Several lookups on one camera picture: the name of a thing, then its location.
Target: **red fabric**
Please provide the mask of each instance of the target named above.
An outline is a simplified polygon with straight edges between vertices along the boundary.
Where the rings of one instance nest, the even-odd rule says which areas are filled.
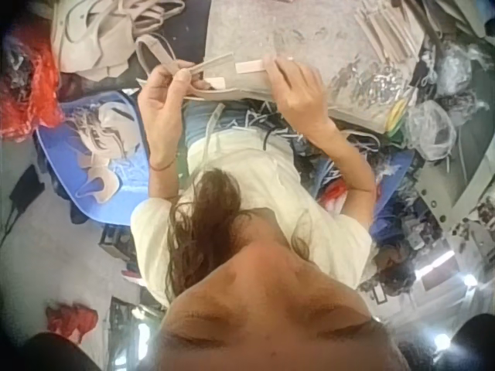
[[[70,340],[77,335],[75,342],[81,344],[83,336],[96,327],[98,313],[84,305],[75,304],[70,307],[60,304],[57,309],[46,308],[46,320],[49,331]]]
[[[328,187],[326,187],[325,192],[319,198],[318,202],[321,206],[325,207],[329,201],[338,199],[345,192],[347,192],[346,183],[343,181],[342,178],[337,179],[336,181],[331,182]]]
[[[10,90],[8,76],[0,79],[0,137],[21,141],[32,134],[38,124],[54,128],[62,121],[56,99],[59,76],[51,51],[48,22],[30,19],[16,26],[10,36],[19,42],[34,71],[28,101],[17,101]]]

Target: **woman's left hand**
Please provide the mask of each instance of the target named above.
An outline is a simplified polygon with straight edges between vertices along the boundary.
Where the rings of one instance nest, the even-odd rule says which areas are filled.
[[[177,62],[181,70],[173,78],[163,65],[157,66],[138,97],[150,151],[149,162],[154,168],[167,166],[176,156],[183,133],[181,108],[191,84],[197,89],[210,88],[202,80],[191,81],[185,68],[194,66],[194,63]]]

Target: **brown hair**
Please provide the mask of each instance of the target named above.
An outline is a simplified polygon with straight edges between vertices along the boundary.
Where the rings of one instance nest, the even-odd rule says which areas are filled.
[[[172,205],[167,233],[170,261],[166,277],[167,298],[172,301],[227,262],[242,242],[234,225],[241,209],[241,191],[236,180],[219,169],[204,172],[193,182],[193,201]],[[303,239],[292,236],[292,249],[309,259]]]

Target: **finger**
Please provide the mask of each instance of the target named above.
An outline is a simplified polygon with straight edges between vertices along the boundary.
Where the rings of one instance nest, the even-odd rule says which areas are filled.
[[[314,67],[311,69],[311,71],[312,71],[312,75],[314,76],[316,82],[323,89],[324,84],[323,84],[322,74],[319,72],[319,70],[317,68],[314,68]]]
[[[263,66],[268,75],[271,85],[271,93],[273,98],[277,100],[279,97],[283,97],[290,90],[290,86],[285,81],[284,75],[280,71],[274,58],[266,57],[263,59]]]
[[[191,68],[194,67],[195,64],[193,62],[189,62],[187,60],[177,60],[177,64],[179,65],[179,68]]]
[[[209,89],[211,89],[211,85],[209,83],[207,83],[205,80],[193,81],[191,83],[191,85],[193,85],[193,87],[195,87],[196,89],[199,89],[199,90],[209,90]]]
[[[167,93],[167,100],[162,112],[164,114],[174,114],[180,112],[184,97],[191,84],[191,73],[182,69],[173,77]]]
[[[167,87],[171,81],[172,75],[169,71],[163,65],[158,65],[149,75],[138,99],[165,101]]]
[[[319,87],[318,80],[316,79],[312,71],[312,68],[302,63],[297,63],[297,64],[299,69],[301,70],[302,77],[304,78],[306,84],[308,84],[309,87],[318,88]]]
[[[304,78],[296,62],[286,58],[277,58],[275,62],[278,68],[285,74],[285,78],[291,89],[304,87]]]
[[[166,83],[170,83],[171,79],[172,74],[165,68],[165,66],[159,64],[149,75],[145,88],[163,87]]]

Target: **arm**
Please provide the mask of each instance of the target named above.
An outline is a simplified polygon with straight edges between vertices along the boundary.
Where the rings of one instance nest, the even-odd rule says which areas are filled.
[[[343,213],[369,228],[376,197],[374,174],[328,118],[326,88],[318,70],[283,58],[265,60],[265,69],[284,118],[340,169],[349,189]]]
[[[354,218],[368,229],[373,222],[376,202],[376,185],[370,165],[338,131],[329,132],[313,144],[335,162],[346,183],[348,192],[342,214]]]
[[[184,61],[178,64],[183,69],[193,66]],[[176,153],[183,133],[181,107],[190,84],[188,70],[180,70],[172,78],[160,65],[139,94],[138,105],[150,152],[148,195],[151,198],[174,201],[179,195]],[[193,80],[192,84],[200,89],[209,87],[200,80]]]

